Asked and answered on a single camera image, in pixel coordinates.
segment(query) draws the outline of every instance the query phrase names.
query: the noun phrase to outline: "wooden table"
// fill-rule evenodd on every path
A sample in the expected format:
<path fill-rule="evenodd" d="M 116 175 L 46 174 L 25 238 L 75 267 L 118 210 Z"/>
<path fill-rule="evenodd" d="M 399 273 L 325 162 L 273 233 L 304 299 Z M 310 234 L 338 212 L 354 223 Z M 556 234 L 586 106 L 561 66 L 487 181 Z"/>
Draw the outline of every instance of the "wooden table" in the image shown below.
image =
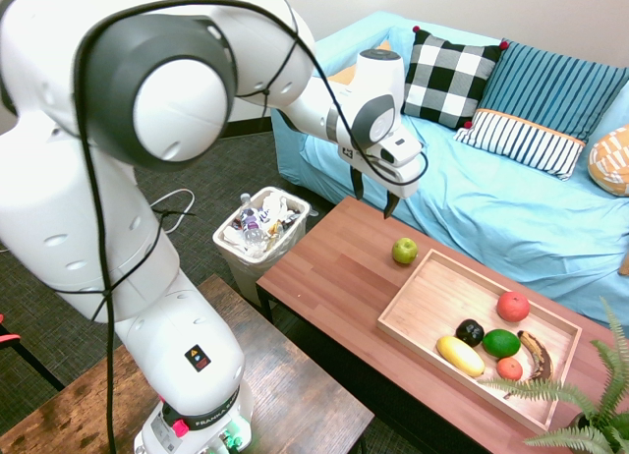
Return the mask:
<path fill-rule="evenodd" d="M 248 453 L 346 453 L 373 414 L 222 280 L 200 291 L 230 325 L 243 351 L 256 404 Z M 119 453 L 133 453 L 157 395 L 124 347 L 115 351 L 114 430 Z M 0 437 L 4 454 L 108 453 L 105 361 Z"/>
<path fill-rule="evenodd" d="M 409 266 L 397 264 L 391 258 L 393 243 L 402 237 L 413 239 L 420 250 L 417 259 Z M 376 327 L 378 317 L 430 248 L 455 258 L 498 284 L 525 294 L 532 302 L 581 326 L 583 332 L 567 381 L 580 386 L 595 400 L 599 399 L 606 372 L 590 341 L 600 339 L 612 345 L 608 329 L 450 250 L 398 220 L 384 220 L 380 211 L 352 198 L 339 203 L 261 277 L 257 284 L 263 292 L 258 293 L 270 294 L 340 343 L 456 427 L 452 431 L 459 430 L 474 441 L 472 444 L 478 443 L 483 448 L 481 452 L 568 454 L 569 451 L 563 448 L 525 445 L 522 440 L 534 435 L 532 431 Z M 384 418 L 372 409 L 379 418 Z M 576 408 L 560 403 L 550 428 L 567 426 L 576 414 Z M 426 424 L 426 430 L 430 429 L 432 426 Z M 432 448 L 439 453 L 445 452 L 439 446 Z"/>

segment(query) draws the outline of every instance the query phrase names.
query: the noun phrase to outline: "fern leaf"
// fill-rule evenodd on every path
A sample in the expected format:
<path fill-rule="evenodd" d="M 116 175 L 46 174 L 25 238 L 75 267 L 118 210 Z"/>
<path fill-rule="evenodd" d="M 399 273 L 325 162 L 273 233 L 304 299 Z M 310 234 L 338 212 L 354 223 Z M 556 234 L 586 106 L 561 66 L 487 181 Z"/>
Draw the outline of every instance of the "fern leaf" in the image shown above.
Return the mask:
<path fill-rule="evenodd" d="M 606 426 L 613 417 L 616 407 L 629 391 L 629 347 L 620 321 L 613 314 L 605 299 L 601 298 L 600 300 L 607 313 L 609 328 L 615 343 L 614 351 L 601 341 L 592 341 L 607 368 L 605 390 L 600 398 L 599 419 L 595 421 L 595 424 Z"/>
<path fill-rule="evenodd" d="M 625 338 L 625 333 L 622 330 L 622 324 L 620 324 L 620 320 L 616 317 L 611 307 L 607 303 L 607 300 L 603 297 L 600 297 L 602 301 L 602 305 L 605 308 L 605 313 L 607 313 L 607 320 L 609 321 L 609 329 L 613 334 L 614 345 L 618 354 L 620 355 L 620 360 L 622 361 L 623 366 L 626 369 L 629 369 L 629 345 L 627 345 L 627 340 Z"/>
<path fill-rule="evenodd" d="M 620 445 L 620 449 L 622 449 L 625 453 L 629 454 L 629 441 L 627 439 L 623 439 L 618 429 L 611 429 L 611 433 L 613 434 L 613 438 L 618 441 Z"/>
<path fill-rule="evenodd" d="M 569 383 L 562 384 L 548 379 L 513 381 L 500 377 L 478 380 L 478 383 L 528 400 L 559 400 L 571 403 L 579 407 L 588 420 L 597 414 L 597 408 L 588 396 L 579 387 Z"/>
<path fill-rule="evenodd" d="M 570 449 L 588 451 L 592 454 L 613 454 L 605 436 L 595 427 L 585 426 L 581 429 L 563 427 L 524 441 L 530 446 L 568 447 Z"/>
<path fill-rule="evenodd" d="M 599 351 L 600 359 L 607 369 L 607 380 L 600 398 L 599 415 L 595 421 L 598 427 L 605 426 L 613 417 L 616 407 L 627 393 L 626 373 L 616 351 L 605 343 L 595 340 L 592 345 Z"/>
<path fill-rule="evenodd" d="M 624 436 L 626 439 L 629 439 L 629 410 L 613 417 L 609 421 L 609 425 L 618 429 L 622 436 Z"/>

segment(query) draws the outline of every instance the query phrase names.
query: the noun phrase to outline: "white trash bin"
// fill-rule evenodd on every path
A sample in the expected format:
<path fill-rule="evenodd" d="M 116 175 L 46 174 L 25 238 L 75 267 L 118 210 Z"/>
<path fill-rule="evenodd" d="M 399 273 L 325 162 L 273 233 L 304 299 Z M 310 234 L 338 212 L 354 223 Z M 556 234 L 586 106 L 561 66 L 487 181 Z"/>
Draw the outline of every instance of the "white trash bin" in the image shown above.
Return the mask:
<path fill-rule="evenodd" d="M 264 252 L 260 257 L 251 257 L 232 246 L 228 241 L 225 241 L 224 231 L 227 227 L 232 226 L 232 223 L 240 213 L 240 207 L 212 235 L 214 244 L 229 264 L 241 293 L 247 300 L 258 306 L 260 301 L 257 297 L 256 281 L 304 237 L 306 234 L 306 219 L 311 211 L 311 206 L 307 201 L 274 187 L 266 187 L 252 196 L 252 206 L 256 208 L 262 207 L 262 202 L 272 192 L 279 193 L 286 198 L 288 208 L 299 211 L 300 216 L 281 238 L 273 244 L 269 251 Z"/>

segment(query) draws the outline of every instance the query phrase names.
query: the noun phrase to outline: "wooden tray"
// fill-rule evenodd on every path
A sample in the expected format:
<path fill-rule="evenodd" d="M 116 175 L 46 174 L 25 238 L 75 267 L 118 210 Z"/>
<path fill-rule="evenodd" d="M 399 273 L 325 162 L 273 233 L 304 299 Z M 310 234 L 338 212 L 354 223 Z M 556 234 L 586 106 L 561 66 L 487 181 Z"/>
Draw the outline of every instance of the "wooden tray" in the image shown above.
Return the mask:
<path fill-rule="evenodd" d="M 504 399 L 505 392 L 478 384 L 458 370 L 436 350 L 436 341 L 454 335 L 467 318 L 475 319 L 485 333 L 503 328 L 513 333 L 527 330 L 546 346 L 554 364 L 555 380 L 565 381 L 581 328 L 531 302 L 522 321 L 509 323 L 496 312 L 497 299 L 509 289 L 435 250 L 430 250 L 377 321 L 377 326 L 454 379 L 463 383 L 524 426 L 536 433 L 548 431 L 557 402 Z M 497 359 L 474 348 L 485 361 L 485 373 L 478 379 L 498 377 Z M 524 346 L 514 356 L 524 375 L 533 371 L 533 359 Z"/>

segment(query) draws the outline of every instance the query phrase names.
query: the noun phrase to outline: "lime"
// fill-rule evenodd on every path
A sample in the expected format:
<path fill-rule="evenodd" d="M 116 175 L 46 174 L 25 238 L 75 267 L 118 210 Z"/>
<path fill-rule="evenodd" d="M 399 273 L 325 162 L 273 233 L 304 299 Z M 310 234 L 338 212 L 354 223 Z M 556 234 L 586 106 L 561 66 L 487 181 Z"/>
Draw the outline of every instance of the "lime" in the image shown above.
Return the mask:
<path fill-rule="evenodd" d="M 508 358 L 520 350 L 520 340 L 511 331 L 493 329 L 483 338 L 483 347 L 492 356 Z"/>

